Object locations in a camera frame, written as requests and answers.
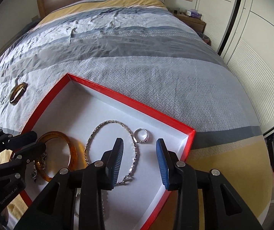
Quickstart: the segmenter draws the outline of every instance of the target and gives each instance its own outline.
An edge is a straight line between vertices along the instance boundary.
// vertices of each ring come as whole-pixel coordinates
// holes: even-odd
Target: wooden nightstand
[[[181,20],[183,23],[191,27],[195,32],[204,33],[206,22],[202,21],[201,19],[189,17],[182,12],[177,12],[177,14],[173,15]]]

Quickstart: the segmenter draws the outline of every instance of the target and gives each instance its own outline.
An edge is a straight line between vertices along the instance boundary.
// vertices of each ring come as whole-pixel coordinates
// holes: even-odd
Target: gold bangle
[[[27,83],[22,82],[21,84],[19,84],[18,86],[16,86],[9,98],[9,102],[11,104],[17,104],[18,101],[21,99],[21,97],[23,96],[23,94],[25,93],[27,88]]]
[[[64,133],[61,133],[59,131],[50,131],[45,134],[43,134],[38,140],[38,142],[46,143],[47,141],[53,139],[53,138],[61,138],[65,140],[69,146],[70,150],[70,156],[69,156],[69,164],[68,169],[70,171],[74,171],[77,168],[77,160],[78,160],[78,154],[76,152],[75,146],[70,141],[69,137],[67,137]],[[40,164],[39,158],[36,158],[34,161],[35,169],[37,170],[38,174],[47,182],[52,180],[52,177],[49,177],[42,169],[42,166]]]

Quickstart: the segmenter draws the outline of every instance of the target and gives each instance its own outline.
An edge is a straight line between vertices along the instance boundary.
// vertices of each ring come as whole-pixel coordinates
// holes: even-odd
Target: silver bolt
[[[102,161],[96,161],[96,162],[95,162],[95,166],[96,166],[96,167],[102,167],[103,164],[104,164],[104,162],[102,162]]]
[[[212,170],[211,173],[212,173],[214,176],[220,175],[220,171],[219,171],[219,170]]]
[[[60,169],[60,174],[61,175],[66,175],[67,173],[68,173],[68,169],[67,168]]]
[[[176,162],[176,166],[178,166],[178,167],[182,168],[182,167],[185,167],[185,165],[186,165],[185,162],[182,162],[182,161],[177,161]]]

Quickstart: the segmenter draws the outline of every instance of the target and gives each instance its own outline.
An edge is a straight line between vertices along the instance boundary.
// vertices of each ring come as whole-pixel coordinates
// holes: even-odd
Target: bedspread
[[[17,105],[0,104],[0,128],[19,134],[65,73],[196,129],[187,162],[221,170],[257,217],[265,210],[272,175],[254,108],[223,60],[163,0],[84,0],[45,17],[0,58],[0,101],[29,85]],[[172,228],[175,203],[171,196],[153,228]]]

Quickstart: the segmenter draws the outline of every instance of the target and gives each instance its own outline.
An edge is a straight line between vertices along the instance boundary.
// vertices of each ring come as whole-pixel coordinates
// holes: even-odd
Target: silver chain bracelet
[[[107,120],[107,121],[104,121],[103,123],[100,123],[95,129],[94,131],[92,132],[92,134],[90,135],[86,145],[85,145],[85,149],[84,149],[84,158],[85,158],[85,162],[87,165],[89,165],[89,160],[87,158],[87,152],[89,152],[89,147],[90,147],[90,143],[92,141],[92,137],[94,136],[94,134],[98,131],[98,129],[100,129],[102,126],[106,125],[106,124],[109,124],[109,123],[117,123],[117,124],[120,124],[124,129],[126,129],[126,131],[130,134],[130,137],[132,138],[132,143],[134,145],[134,151],[135,151],[135,157],[133,159],[133,164],[128,172],[128,174],[126,176],[124,176],[124,178],[117,182],[116,185],[121,185],[121,184],[124,184],[126,182],[127,179],[129,179],[130,177],[132,177],[132,174],[133,174],[133,171],[134,171],[134,167],[135,167],[135,164],[136,164],[136,161],[137,161],[137,145],[134,141],[134,135],[132,133],[132,131],[124,124],[124,123],[121,123],[119,121],[116,121],[116,120]]]

